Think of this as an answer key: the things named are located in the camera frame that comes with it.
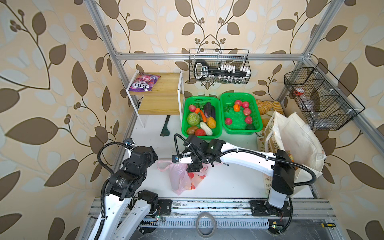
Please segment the pink plastic bag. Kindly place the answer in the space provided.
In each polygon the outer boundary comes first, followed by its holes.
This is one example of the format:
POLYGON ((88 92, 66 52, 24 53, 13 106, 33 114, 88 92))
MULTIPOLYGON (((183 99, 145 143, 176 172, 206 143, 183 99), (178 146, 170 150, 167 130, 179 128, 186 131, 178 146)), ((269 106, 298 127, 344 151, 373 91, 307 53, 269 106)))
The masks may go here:
POLYGON ((195 190, 206 178, 208 170, 213 168, 211 165, 203 164, 203 168, 199 172, 189 173, 187 167, 187 164, 174 164, 171 160, 157 161, 157 168, 160 172, 169 172, 172 191, 178 196, 185 191, 195 190))

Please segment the purple Fox's candy bag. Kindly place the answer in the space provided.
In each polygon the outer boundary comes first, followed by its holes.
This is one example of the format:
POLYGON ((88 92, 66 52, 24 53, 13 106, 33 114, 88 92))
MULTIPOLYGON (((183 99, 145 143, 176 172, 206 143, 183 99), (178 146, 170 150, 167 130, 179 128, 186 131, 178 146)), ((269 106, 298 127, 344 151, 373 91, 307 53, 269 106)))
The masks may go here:
POLYGON ((151 92, 161 77, 153 74, 139 74, 129 87, 131 92, 151 92))

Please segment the cream canvas tote bag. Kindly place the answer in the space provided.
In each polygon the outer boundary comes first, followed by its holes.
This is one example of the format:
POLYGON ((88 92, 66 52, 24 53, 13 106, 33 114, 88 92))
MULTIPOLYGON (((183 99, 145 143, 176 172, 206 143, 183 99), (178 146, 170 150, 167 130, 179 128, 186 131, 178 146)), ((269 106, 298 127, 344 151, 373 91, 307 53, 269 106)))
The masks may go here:
POLYGON ((317 178, 322 176, 325 151, 309 125, 297 114, 288 117, 269 111, 261 116, 263 129, 257 138, 258 151, 276 153, 284 150, 289 158, 311 169, 317 178))

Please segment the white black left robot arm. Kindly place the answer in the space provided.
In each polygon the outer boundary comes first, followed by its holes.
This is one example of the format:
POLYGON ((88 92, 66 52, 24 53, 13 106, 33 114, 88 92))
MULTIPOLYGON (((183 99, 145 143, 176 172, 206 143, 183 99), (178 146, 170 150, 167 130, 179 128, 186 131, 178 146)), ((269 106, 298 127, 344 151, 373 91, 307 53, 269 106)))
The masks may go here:
POLYGON ((155 150, 137 146, 131 138, 122 143, 107 143, 97 155, 102 167, 106 164, 102 163, 101 155, 112 145, 126 149, 129 158, 116 172, 107 168, 111 176, 102 186, 101 212, 88 237, 90 240, 128 240, 146 217, 157 222, 171 213, 171 200, 159 200, 154 192, 138 190, 147 177, 147 169, 158 160, 155 150))

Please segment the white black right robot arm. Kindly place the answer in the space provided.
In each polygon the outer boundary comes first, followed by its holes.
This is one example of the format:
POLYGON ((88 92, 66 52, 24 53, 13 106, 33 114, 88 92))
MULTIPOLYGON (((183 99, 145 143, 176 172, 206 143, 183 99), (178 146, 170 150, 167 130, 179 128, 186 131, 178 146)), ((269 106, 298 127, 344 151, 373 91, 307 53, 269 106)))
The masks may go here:
POLYGON ((174 134, 174 142, 177 143, 178 140, 183 141, 185 150, 176 150, 172 162, 187 164, 188 172, 199 172, 206 165, 221 163, 240 165, 272 177, 272 186, 262 207, 262 212, 267 215, 282 215, 294 188, 311 185, 317 180, 314 171, 293 162, 284 150, 264 153, 240 148, 218 139, 206 142, 195 135, 185 139, 180 134, 174 134))

